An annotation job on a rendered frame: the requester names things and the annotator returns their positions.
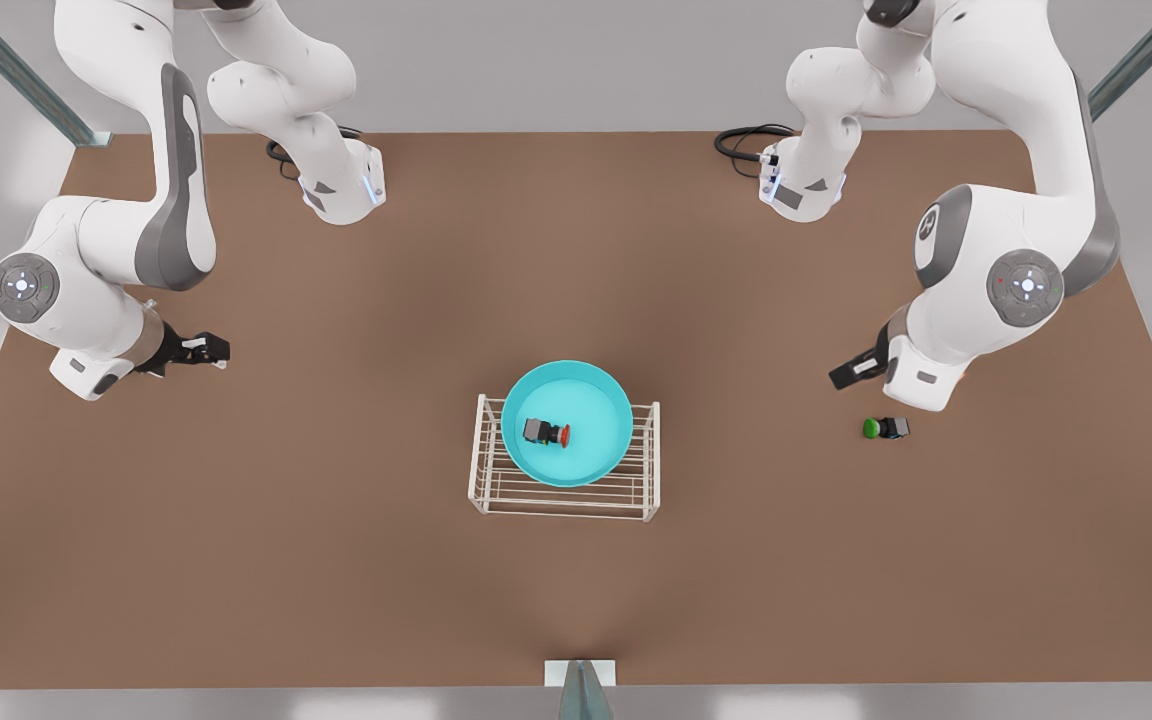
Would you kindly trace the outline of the silver frame post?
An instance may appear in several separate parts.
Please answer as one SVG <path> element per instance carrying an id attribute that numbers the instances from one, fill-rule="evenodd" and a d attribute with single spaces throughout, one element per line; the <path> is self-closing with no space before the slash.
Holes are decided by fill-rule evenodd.
<path id="1" fill-rule="evenodd" d="M 1121 58 L 1114 68 L 1106 74 L 1097 86 L 1087 94 L 1089 113 L 1092 120 L 1102 118 L 1102 114 L 1114 105 L 1121 96 L 1126 94 L 1144 74 L 1152 68 L 1152 26 L 1138 41 L 1135 41 L 1132 50 L 1129 50 Z"/>
<path id="2" fill-rule="evenodd" d="M 558 720 L 614 720 L 605 689 L 616 687 L 616 661 L 547 660 L 544 687 L 561 688 Z"/>
<path id="3" fill-rule="evenodd" d="M 84 122 L 70 106 L 36 70 L 18 56 L 17 51 L 0 35 L 0 76 L 9 83 L 24 100 L 38 111 L 38 114 L 50 120 L 61 135 L 78 149 L 100 149 L 109 146 L 113 141 L 111 132 L 96 132 Z"/>

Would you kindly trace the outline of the turquoise plate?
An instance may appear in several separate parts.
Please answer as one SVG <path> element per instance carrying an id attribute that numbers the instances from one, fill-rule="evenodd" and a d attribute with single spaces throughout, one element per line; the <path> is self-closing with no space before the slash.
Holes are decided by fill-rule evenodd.
<path id="1" fill-rule="evenodd" d="M 570 429 L 570 442 L 526 442 L 525 420 L 531 419 Z M 634 414 L 626 391 L 602 369 L 554 361 L 515 382 L 500 429 L 506 450 L 524 473 L 550 486 L 579 487 L 620 464 L 634 435 Z"/>

